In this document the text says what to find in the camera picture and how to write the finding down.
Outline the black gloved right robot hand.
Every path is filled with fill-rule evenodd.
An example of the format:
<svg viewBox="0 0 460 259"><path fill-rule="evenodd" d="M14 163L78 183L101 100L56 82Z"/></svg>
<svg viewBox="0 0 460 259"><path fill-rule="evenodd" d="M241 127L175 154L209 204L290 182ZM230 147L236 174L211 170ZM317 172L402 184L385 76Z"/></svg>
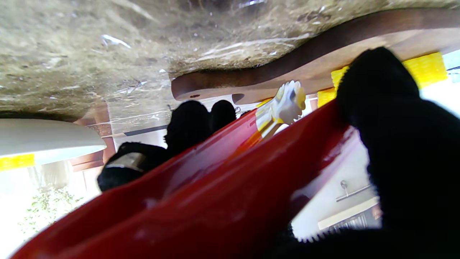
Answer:
<svg viewBox="0 0 460 259"><path fill-rule="evenodd" d="M365 256L459 252L459 236L443 226L459 180L459 119L420 97L415 80L385 47L356 57L342 77L339 110L368 151L367 172L380 197L381 229L340 230L318 241L281 242L272 258L317 259L352 245Z"/></svg>

